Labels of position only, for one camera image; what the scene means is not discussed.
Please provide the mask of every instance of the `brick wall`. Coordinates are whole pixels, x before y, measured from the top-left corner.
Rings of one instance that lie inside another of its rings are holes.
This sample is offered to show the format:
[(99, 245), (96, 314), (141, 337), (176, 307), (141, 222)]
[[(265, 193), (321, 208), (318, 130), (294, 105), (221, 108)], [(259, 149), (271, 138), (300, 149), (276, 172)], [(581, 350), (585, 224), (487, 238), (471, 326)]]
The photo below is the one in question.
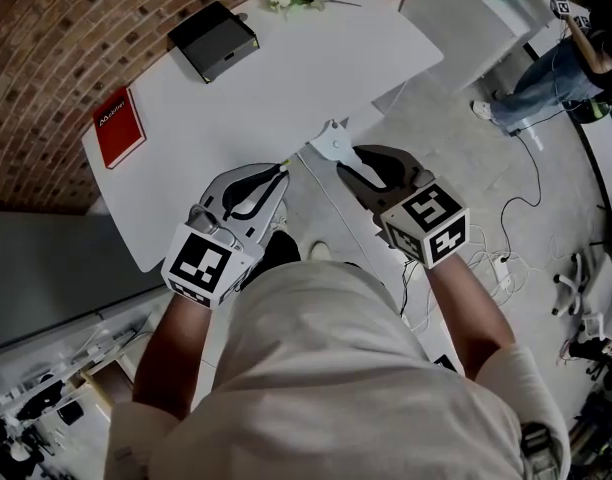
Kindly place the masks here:
[(0, 209), (86, 211), (99, 195), (80, 141), (92, 111), (212, 1), (0, 0)]

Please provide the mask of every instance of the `red book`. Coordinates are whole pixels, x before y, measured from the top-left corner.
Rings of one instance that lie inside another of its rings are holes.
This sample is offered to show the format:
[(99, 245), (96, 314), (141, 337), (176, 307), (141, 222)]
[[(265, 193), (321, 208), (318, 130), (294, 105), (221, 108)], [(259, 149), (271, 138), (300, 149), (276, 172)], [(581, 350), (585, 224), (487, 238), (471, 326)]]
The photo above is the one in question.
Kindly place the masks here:
[(104, 164), (112, 169), (146, 140), (126, 87), (120, 88), (93, 114), (95, 131)]

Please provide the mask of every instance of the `person in black shirt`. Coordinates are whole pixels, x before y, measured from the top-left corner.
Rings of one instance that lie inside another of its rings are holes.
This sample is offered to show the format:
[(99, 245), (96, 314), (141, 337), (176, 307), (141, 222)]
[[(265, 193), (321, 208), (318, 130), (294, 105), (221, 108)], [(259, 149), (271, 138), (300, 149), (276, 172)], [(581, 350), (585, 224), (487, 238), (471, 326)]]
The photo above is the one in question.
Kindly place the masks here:
[(477, 117), (506, 128), (544, 107), (612, 90), (612, 0), (570, 1), (590, 11), (590, 30), (566, 16), (570, 37), (528, 68), (513, 94), (492, 103), (473, 101)]

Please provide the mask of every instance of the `black box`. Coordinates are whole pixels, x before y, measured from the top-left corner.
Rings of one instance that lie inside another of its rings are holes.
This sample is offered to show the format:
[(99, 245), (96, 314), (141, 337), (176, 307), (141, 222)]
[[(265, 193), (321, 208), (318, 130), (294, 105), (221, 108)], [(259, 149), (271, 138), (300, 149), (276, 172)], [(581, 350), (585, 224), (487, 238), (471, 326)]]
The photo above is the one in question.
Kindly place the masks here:
[(168, 33), (206, 83), (259, 49), (255, 33), (213, 2)]

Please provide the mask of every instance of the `white desk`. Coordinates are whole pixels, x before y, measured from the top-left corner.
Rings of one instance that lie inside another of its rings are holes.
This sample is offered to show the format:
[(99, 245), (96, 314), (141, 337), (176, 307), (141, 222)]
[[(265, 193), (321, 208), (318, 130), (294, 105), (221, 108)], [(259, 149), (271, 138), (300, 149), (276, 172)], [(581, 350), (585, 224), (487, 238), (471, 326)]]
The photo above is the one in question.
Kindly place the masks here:
[(94, 128), (83, 137), (115, 224), (142, 271), (163, 259), (177, 225), (218, 174), (279, 162), (442, 59), (383, 0), (345, 0), (285, 18), (250, 0), (234, 12), (261, 49), (206, 85), (174, 49), (131, 86), (147, 140), (113, 170)]

